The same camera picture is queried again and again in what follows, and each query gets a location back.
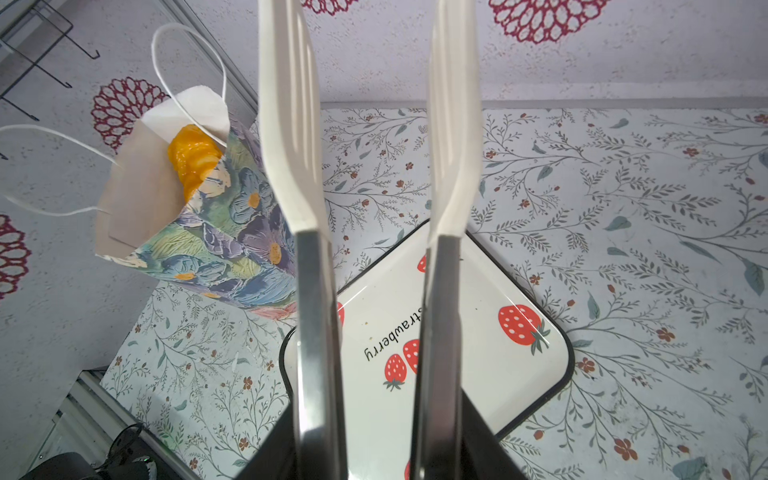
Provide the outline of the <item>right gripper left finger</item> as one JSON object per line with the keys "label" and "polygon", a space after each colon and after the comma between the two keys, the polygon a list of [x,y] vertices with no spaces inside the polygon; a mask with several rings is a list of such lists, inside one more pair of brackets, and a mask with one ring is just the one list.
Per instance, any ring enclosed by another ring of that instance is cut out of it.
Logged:
{"label": "right gripper left finger", "polygon": [[295,480],[297,478],[293,404],[288,403],[253,458],[236,480]]}

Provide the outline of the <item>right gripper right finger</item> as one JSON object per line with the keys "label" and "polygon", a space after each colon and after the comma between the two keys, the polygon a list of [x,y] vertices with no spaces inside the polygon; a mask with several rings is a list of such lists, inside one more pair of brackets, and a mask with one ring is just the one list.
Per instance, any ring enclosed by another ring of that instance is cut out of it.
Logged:
{"label": "right gripper right finger", "polygon": [[526,480],[465,392],[462,393],[460,468],[462,479]]}

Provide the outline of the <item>white floral paper bag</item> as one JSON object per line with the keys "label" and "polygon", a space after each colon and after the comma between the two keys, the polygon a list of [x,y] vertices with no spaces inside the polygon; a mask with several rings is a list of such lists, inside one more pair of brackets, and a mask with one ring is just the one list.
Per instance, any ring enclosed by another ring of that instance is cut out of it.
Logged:
{"label": "white floral paper bag", "polygon": [[[188,124],[223,156],[189,201],[168,158]],[[259,143],[231,119],[224,90],[169,92],[135,122],[94,206],[94,252],[213,300],[279,320],[297,309],[294,242]]]}

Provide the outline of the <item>long twisted fake bread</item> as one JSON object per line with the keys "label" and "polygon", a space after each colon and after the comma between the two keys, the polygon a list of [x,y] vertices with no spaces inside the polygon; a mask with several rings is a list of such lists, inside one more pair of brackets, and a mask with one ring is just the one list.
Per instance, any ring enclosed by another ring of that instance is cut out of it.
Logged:
{"label": "long twisted fake bread", "polygon": [[223,152],[198,126],[188,124],[168,146],[168,158],[183,187],[186,201],[215,169]]}

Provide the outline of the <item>white plastic steel tongs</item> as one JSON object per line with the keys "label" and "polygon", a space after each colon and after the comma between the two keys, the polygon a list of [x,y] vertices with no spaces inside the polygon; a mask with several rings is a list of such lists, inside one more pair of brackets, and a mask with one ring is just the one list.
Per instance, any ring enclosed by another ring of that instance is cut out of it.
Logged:
{"label": "white plastic steel tongs", "polygon": [[[295,239],[298,326],[293,425],[298,473],[347,476],[340,332],[322,188],[320,99],[310,35],[297,1],[258,13],[262,158]],[[411,475],[461,476],[460,243],[478,190],[481,101],[476,5],[435,7],[428,86],[432,217]]]}

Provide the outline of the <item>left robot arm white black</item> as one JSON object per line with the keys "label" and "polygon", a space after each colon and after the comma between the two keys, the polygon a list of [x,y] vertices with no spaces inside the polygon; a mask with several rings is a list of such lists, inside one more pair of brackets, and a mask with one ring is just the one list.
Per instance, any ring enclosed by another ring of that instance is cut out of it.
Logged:
{"label": "left robot arm white black", "polygon": [[157,464],[151,457],[128,460],[130,450],[140,439],[144,430],[143,423],[134,423],[124,428],[113,440],[105,460],[100,464],[92,465],[76,452],[62,453],[44,461],[23,475],[21,479],[157,479]]}

